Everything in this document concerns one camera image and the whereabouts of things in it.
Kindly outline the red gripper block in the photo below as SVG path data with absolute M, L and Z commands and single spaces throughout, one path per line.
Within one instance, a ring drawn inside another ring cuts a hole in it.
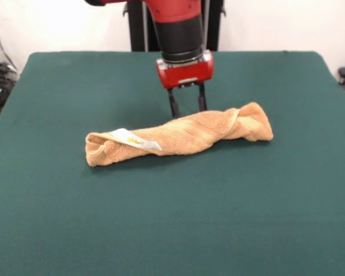
M 214 58 L 210 50 L 204 50 L 198 59 L 187 63 L 172 64 L 160 58 L 156 60 L 156 68 L 163 87 L 167 89 L 171 113 L 174 118 L 179 117 L 179 107 L 173 89 L 187 83 L 199 83 L 199 109 L 201 112 L 207 110 L 203 82 L 210 80 L 213 76 Z

